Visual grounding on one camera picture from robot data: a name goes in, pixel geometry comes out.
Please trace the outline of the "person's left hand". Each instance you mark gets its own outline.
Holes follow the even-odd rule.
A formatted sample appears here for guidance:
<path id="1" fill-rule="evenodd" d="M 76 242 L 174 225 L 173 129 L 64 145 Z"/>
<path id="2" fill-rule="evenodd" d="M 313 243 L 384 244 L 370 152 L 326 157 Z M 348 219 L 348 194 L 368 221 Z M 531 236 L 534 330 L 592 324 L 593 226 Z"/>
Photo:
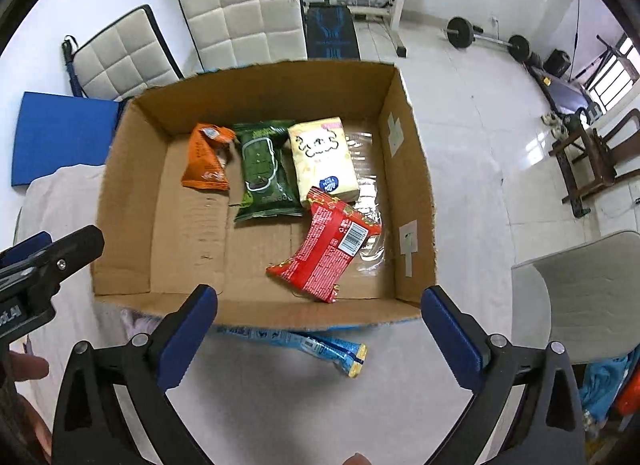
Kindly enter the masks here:
<path id="1" fill-rule="evenodd" d="M 1 349 L 1 455 L 9 464 L 50 464 L 52 435 L 15 383 L 38 381 L 49 374 L 49 363 L 37 355 Z"/>

